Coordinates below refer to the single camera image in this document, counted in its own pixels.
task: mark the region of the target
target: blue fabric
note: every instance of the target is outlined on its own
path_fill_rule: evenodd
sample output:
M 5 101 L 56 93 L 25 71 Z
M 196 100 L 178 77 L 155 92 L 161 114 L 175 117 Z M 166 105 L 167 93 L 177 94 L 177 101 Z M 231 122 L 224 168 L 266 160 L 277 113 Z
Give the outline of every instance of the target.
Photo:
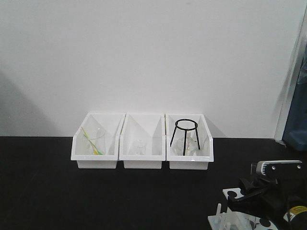
M 297 84 L 305 84 L 307 83 L 307 47 L 305 49 L 305 55 L 303 59 L 303 65 L 298 75 Z

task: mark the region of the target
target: black table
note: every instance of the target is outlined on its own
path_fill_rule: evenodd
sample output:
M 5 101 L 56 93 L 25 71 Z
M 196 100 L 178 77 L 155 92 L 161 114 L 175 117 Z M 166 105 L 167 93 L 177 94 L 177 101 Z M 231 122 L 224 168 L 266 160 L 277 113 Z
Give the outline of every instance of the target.
M 2 230 L 209 230 L 222 189 L 237 187 L 250 164 L 298 159 L 270 139 L 214 139 L 208 171 L 78 169 L 72 138 L 0 138 Z

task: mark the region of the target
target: white plastic bin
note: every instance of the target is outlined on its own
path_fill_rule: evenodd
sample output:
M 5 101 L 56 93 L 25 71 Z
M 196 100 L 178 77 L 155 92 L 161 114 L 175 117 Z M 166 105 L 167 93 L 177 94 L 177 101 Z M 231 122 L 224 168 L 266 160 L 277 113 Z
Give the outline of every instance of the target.
M 171 138 L 175 129 L 175 122 L 180 119 L 194 120 L 198 124 L 198 136 L 200 150 L 195 150 L 191 154 L 183 156 L 183 151 L 178 150 L 179 140 L 184 139 L 184 131 L 176 130 L 172 146 Z M 207 170 L 208 163 L 213 162 L 213 138 L 209 131 L 203 114 L 166 114 L 166 160 L 169 161 L 170 169 L 195 169 Z M 190 131 L 191 138 L 197 140 L 196 132 Z
M 124 168 L 161 169 L 165 161 L 163 114 L 127 114 L 120 137 L 119 159 Z
M 73 136 L 71 160 L 79 168 L 114 169 L 125 114 L 88 113 Z

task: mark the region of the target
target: white wall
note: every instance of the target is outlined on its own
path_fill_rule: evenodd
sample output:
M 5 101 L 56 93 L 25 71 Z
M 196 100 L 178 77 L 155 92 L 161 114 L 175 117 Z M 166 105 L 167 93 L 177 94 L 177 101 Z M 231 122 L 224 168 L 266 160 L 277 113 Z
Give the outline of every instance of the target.
M 204 113 L 273 138 L 305 0 L 0 3 L 0 135 L 72 136 L 87 111 Z

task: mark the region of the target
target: transparent glass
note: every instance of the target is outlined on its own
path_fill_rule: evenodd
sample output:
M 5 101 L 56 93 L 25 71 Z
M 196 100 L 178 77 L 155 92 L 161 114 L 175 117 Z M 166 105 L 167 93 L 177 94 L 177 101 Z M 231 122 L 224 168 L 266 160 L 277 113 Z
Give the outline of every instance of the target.
M 95 130 L 85 130 L 81 127 L 84 138 L 87 140 L 87 151 L 90 155 L 106 155 L 105 134 L 101 128 Z
M 142 139 L 133 142 L 136 155 L 146 155 L 146 141 Z
M 183 148 L 184 148 L 184 137 L 180 138 L 177 143 L 176 143 L 176 147 L 177 147 L 177 152 L 178 154 L 183 155 Z M 187 139 L 186 139 L 186 152 L 185 155 L 186 156 L 193 156 L 194 153 L 196 152 L 196 150 L 198 150 L 198 145 L 197 145 L 197 140 L 194 140 L 191 137 L 191 132 L 187 131 Z

